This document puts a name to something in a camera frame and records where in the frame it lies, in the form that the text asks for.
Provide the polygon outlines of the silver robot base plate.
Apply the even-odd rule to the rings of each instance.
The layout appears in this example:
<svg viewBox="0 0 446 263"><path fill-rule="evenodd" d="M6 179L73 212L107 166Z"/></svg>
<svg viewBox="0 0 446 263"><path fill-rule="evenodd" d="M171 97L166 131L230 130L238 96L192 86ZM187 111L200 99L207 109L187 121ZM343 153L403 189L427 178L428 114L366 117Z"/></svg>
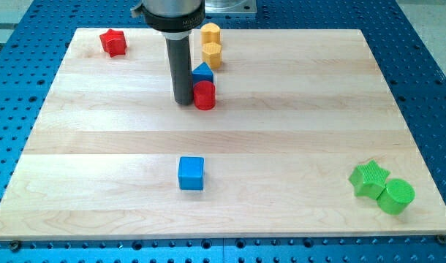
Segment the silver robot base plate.
<svg viewBox="0 0 446 263"><path fill-rule="evenodd" d="M217 15L255 15L257 0L205 0L205 11Z"/></svg>

